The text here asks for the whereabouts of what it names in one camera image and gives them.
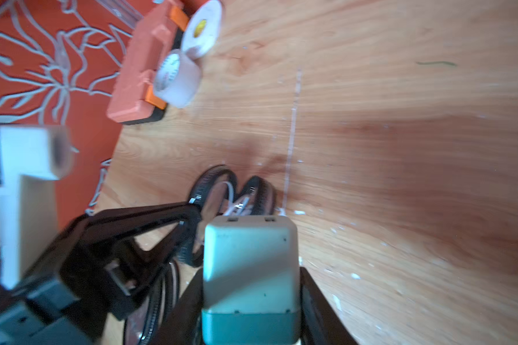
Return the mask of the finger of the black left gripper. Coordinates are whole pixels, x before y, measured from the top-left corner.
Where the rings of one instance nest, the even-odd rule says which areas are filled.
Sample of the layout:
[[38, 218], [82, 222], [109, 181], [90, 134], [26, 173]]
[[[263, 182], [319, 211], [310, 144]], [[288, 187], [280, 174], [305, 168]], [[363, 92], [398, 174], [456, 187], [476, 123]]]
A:
[[114, 208], [75, 218], [45, 251], [51, 289], [40, 293], [53, 314], [88, 303], [124, 319], [201, 221], [198, 206], [179, 202]]

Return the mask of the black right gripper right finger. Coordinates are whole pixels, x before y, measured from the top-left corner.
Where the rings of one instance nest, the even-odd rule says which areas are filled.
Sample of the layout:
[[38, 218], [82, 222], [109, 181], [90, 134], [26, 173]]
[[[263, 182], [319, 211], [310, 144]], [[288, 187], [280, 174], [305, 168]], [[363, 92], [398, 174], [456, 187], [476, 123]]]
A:
[[358, 345], [305, 267], [300, 267], [302, 344]]

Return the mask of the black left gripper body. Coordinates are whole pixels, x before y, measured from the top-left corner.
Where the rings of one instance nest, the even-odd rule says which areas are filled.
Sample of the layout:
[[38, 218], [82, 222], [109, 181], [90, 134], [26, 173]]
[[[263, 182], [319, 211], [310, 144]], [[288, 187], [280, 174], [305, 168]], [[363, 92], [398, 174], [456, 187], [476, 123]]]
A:
[[105, 277], [83, 255], [42, 255], [17, 287], [0, 285], [0, 344], [99, 343], [111, 305]]

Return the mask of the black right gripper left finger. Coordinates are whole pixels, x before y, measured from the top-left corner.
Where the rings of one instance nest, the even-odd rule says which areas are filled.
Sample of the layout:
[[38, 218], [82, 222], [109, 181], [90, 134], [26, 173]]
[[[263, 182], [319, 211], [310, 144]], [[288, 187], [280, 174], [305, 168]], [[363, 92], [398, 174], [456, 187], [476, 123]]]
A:
[[151, 344], [204, 344], [201, 323], [203, 300], [203, 270], [198, 269]]

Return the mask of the teal wall charger plug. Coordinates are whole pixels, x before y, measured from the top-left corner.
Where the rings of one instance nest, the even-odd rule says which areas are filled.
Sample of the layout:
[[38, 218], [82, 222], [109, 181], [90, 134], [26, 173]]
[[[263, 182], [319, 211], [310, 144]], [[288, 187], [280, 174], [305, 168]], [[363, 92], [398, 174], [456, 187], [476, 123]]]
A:
[[301, 293], [295, 223], [285, 216], [218, 216], [204, 235], [204, 343], [298, 342]]

